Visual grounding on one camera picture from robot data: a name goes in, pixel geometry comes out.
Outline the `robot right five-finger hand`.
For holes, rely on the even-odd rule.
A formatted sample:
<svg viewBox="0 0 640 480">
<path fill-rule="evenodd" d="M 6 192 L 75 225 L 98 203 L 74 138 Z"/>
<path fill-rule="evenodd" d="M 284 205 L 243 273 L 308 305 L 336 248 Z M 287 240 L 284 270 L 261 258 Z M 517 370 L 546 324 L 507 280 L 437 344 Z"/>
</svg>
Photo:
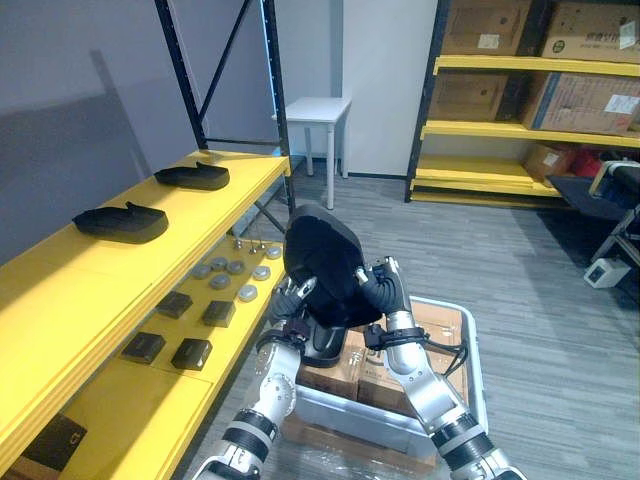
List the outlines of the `robot right five-finger hand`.
<svg viewBox="0 0 640 480">
<path fill-rule="evenodd" d="M 370 266 L 359 266 L 355 278 L 366 300 L 385 315 L 411 312 L 409 293 L 398 261 L 386 256 Z"/>
</svg>

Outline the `robot left five-finger hand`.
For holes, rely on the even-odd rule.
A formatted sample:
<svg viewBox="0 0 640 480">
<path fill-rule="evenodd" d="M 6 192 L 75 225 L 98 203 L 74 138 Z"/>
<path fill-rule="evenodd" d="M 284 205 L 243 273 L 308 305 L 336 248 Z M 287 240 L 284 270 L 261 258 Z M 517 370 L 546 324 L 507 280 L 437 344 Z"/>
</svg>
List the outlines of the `robot left five-finger hand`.
<svg viewBox="0 0 640 480">
<path fill-rule="evenodd" d="M 270 324 L 275 326 L 281 321 L 294 318 L 316 284 L 316 276 L 307 279 L 300 286 L 297 286 L 289 276 L 286 276 L 272 291 L 267 308 L 267 319 Z"/>
</svg>

